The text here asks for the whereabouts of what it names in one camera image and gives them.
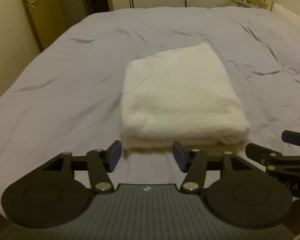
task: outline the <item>shelf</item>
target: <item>shelf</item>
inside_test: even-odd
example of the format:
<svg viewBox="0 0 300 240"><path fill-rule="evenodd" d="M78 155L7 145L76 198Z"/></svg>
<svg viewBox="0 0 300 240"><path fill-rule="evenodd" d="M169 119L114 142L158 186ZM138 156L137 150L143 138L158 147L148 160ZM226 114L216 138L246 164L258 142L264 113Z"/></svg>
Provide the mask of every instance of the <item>shelf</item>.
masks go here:
<svg viewBox="0 0 300 240"><path fill-rule="evenodd" d="M248 3L257 4L257 0L246 0Z"/></svg>
<svg viewBox="0 0 300 240"><path fill-rule="evenodd" d="M263 9L267 9L268 8L268 4L262 1L257 0L257 6L261 7Z"/></svg>
<svg viewBox="0 0 300 240"><path fill-rule="evenodd" d="M241 0L232 0L232 1L235 2L235 3L241 4L241 5L244 5L246 7L257 8L257 6L252 4L252 3L247 3L247 2L244 2L244 1L241 1Z"/></svg>

